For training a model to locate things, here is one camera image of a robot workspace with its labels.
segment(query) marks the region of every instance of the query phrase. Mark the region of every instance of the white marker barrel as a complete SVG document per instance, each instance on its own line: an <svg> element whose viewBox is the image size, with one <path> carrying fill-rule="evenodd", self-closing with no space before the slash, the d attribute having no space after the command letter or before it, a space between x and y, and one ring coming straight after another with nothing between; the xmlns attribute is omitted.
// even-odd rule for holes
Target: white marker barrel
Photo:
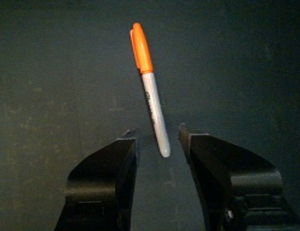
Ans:
<svg viewBox="0 0 300 231"><path fill-rule="evenodd" d="M154 73L143 74L144 94L150 106L150 113L156 134L158 149L163 157L170 155L168 137L164 127L164 117L162 114L159 98L156 93L156 83Z"/></svg>

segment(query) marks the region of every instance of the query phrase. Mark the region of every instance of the orange marker cap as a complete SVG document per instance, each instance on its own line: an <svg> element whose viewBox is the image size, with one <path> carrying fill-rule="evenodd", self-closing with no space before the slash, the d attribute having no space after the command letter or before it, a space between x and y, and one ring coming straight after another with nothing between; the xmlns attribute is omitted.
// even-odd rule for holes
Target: orange marker cap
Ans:
<svg viewBox="0 0 300 231"><path fill-rule="evenodd" d="M139 69L142 74L154 72L152 61L143 34L143 28L138 23L132 25L130 35L136 68Z"/></svg>

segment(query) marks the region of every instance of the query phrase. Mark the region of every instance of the sharpie marker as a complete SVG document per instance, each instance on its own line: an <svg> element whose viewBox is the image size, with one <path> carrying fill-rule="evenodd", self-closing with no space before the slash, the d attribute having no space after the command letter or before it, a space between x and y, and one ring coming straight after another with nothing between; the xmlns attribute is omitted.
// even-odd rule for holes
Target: sharpie marker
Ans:
<svg viewBox="0 0 300 231"><path fill-rule="evenodd" d="M135 23L131 30L131 46L135 57L136 68L142 73L144 94L150 106L150 113L152 118L152 124L156 134L158 149L163 157L170 155L168 137L164 127L164 118L162 114L158 94L156 83L152 62L150 58L150 52L144 39L142 26Z"/></svg>

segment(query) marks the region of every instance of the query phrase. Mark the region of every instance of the marker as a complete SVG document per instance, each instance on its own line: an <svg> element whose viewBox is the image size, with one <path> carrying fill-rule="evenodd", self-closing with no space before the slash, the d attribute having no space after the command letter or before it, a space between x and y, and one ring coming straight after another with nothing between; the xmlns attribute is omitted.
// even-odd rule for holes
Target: marker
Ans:
<svg viewBox="0 0 300 231"><path fill-rule="evenodd" d="M150 52L144 39L143 29L138 23L132 25L130 34L131 34L131 47L135 57L135 64L143 78L143 88L144 88L144 94L150 106L152 124L155 128L158 149L160 151L162 156L168 157L170 146L168 146L166 127L164 127L164 117L162 114L162 109L160 109L160 104L156 94L156 83L155 83L152 61L150 58Z"/></svg>

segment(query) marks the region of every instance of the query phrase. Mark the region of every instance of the dark background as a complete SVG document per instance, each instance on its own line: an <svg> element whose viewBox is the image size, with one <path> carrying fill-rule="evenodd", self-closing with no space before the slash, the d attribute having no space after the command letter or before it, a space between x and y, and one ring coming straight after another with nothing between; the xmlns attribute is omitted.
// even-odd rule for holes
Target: dark background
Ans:
<svg viewBox="0 0 300 231"><path fill-rule="evenodd" d="M128 31L166 117L156 150ZM52 230L68 172L140 128L131 230L203 230L178 124L271 161L300 217L300 1L0 1L0 230Z"/></svg>

